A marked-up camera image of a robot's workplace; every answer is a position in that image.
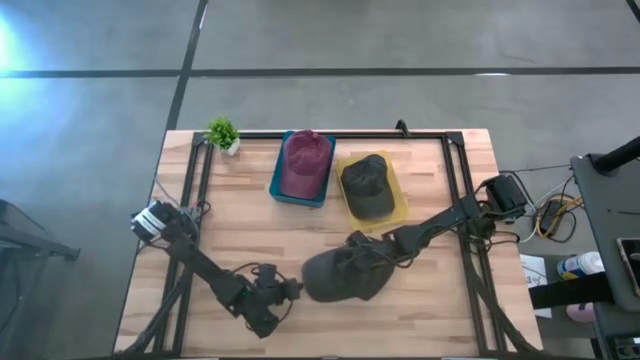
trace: yellow tray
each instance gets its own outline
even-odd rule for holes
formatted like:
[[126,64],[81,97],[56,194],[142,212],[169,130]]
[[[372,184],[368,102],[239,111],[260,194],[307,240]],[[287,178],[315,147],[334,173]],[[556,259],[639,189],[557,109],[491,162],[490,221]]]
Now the yellow tray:
[[[363,158],[372,155],[378,154],[382,156],[387,163],[387,180],[389,181],[389,186],[391,186],[391,193],[393,194],[393,200],[395,202],[395,208],[393,212],[383,218],[375,219],[375,220],[362,220],[355,217],[351,210],[349,210],[349,204],[347,202],[347,198],[344,195],[344,188],[342,187],[342,181],[340,181],[342,177],[342,171],[345,167],[362,160]],[[398,184],[398,179],[396,178],[396,173],[393,171],[393,165],[391,164],[391,159],[389,158],[389,154],[384,150],[373,151],[369,154],[359,154],[353,155],[346,158],[340,158],[336,161],[336,171],[338,172],[338,183],[340,184],[340,189],[342,190],[342,197],[344,198],[345,204],[347,205],[347,211],[349,212],[349,223],[354,230],[360,230],[362,232],[371,232],[376,229],[383,228],[385,226],[396,225],[404,222],[407,219],[409,214],[409,208],[407,207],[407,203],[402,195],[402,191],[400,190],[400,185]]]

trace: white pot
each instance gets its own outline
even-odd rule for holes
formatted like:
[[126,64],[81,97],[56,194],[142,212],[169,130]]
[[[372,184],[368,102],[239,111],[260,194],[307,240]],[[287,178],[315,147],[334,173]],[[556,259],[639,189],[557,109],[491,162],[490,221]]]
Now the white pot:
[[228,149],[222,149],[220,146],[216,145],[216,149],[220,150],[223,154],[229,155],[229,156],[235,155],[236,151],[238,151],[238,148],[240,148],[240,138],[237,138],[233,142],[233,144],[231,144],[231,146],[229,146]]

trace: blue tray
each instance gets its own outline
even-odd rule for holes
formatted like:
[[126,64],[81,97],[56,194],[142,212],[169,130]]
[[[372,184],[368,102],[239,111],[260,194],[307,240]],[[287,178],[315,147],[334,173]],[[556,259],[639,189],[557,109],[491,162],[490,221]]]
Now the blue tray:
[[271,178],[271,186],[269,186],[269,194],[273,196],[276,201],[302,205],[302,206],[310,206],[319,208],[324,205],[324,200],[327,198],[327,187],[329,185],[329,175],[331,174],[331,164],[333,162],[333,152],[336,149],[336,138],[333,136],[326,136],[327,139],[331,142],[331,154],[329,155],[329,169],[327,169],[327,174],[324,177],[324,181],[322,182],[322,187],[320,188],[320,192],[318,196],[313,199],[301,199],[297,197],[287,196],[280,192],[280,177],[282,175],[282,150],[284,148],[284,142],[287,141],[289,136],[293,135],[294,131],[287,131],[284,133],[282,137],[282,146],[280,146],[280,154],[278,155],[278,162],[276,163],[276,169],[273,172],[273,177]]

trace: small green plant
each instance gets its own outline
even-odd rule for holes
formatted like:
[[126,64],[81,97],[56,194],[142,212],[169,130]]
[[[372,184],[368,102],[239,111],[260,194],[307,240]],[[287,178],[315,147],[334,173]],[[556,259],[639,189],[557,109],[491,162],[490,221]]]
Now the small green plant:
[[228,117],[218,116],[214,121],[209,122],[209,131],[205,133],[205,137],[210,143],[226,150],[239,135]]

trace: cap brim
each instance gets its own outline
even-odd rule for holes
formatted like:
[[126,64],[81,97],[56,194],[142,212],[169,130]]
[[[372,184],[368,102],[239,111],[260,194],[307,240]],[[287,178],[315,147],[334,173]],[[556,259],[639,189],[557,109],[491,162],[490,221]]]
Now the cap brim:
[[280,192],[284,195],[301,199],[313,199],[320,193],[324,175],[325,173],[317,175],[297,174],[287,167],[286,161],[283,161]]
[[302,265],[302,282],[309,296],[317,302],[334,302],[356,296],[353,286],[349,286],[345,277],[336,266],[340,252],[337,248],[318,254]]
[[396,207],[391,186],[388,185],[375,196],[359,197],[344,192],[349,210],[358,219],[376,219],[391,215]]

